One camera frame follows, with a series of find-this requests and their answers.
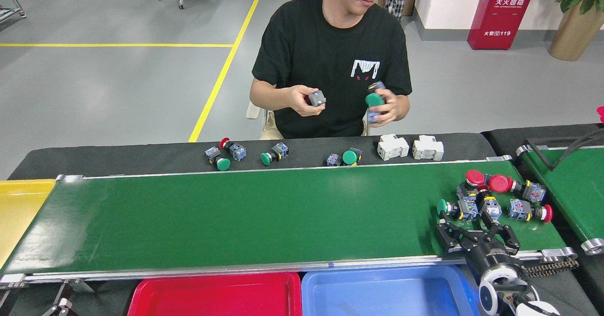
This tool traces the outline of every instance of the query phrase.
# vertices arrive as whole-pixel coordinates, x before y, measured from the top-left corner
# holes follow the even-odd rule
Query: green conveyor
[[[541,153],[554,164],[566,149]],[[545,185],[558,211],[583,243],[588,254],[599,254],[604,245],[604,148],[581,148],[548,170],[534,151],[522,155],[539,182]]]
[[[0,274],[442,256],[436,203],[455,200],[472,168],[520,179],[511,163],[484,161],[59,181]],[[512,198],[496,197],[504,209]],[[500,222],[521,251],[565,247],[551,224]]]

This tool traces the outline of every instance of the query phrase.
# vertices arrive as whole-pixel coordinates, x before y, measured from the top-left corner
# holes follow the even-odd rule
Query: gray floor
[[[19,0],[27,18],[0,24],[0,43],[233,44],[254,0]],[[260,0],[200,141],[250,140],[251,67],[261,34],[287,0]],[[9,3],[0,0],[0,4]],[[408,117],[384,133],[479,133],[505,127],[595,123],[604,105],[604,43],[580,61],[548,43],[509,51],[423,42],[403,20],[414,92]],[[34,149],[186,142],[230,47],[0,47],[0,180]]]

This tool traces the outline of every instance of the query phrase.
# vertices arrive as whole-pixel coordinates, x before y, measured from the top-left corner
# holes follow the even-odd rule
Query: fire extinguisher box
[[[473,50],[508,50],[530,0],[480,0],[468,35]]]

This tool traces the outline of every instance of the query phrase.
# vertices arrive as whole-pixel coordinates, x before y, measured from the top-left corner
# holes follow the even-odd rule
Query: yellow tray
[[[0,268],[54,187],[54,179],[0,181]]]

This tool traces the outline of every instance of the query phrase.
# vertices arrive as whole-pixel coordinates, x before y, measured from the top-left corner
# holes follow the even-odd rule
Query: green push button
[[[262,160],[262,163],[266,166],[270,164],[270,156],[268,155],[268,153],[261,153],[260,159]]]
[[[436,211],[438,211],[438,215],[440,215],[440,211],[444,211],[445,213],[448,213],[449,209],[447,209],[447,202],[446,200],[439,200],[438,204],[436,205]]]
[[[367,106],[369,107],[386,104],[384,99],[382,99],[382,96],[377,93],[368,94],[367,97],[365,97],[365,103],[367,103]]]
[[[231,161],[229,161],[229,159],[226,159],[226,158],[220,159],[220,160],[218,160],[218,163],[216,163],[216,167],[220,171],[228,170],[229,166],[231,166]]]
[[[348,150],[342,155],[342,160],[347,165],[352,165],[352,164],[356,163],[356,160],[357,160],[356,153],[352,152],[351,150]]]

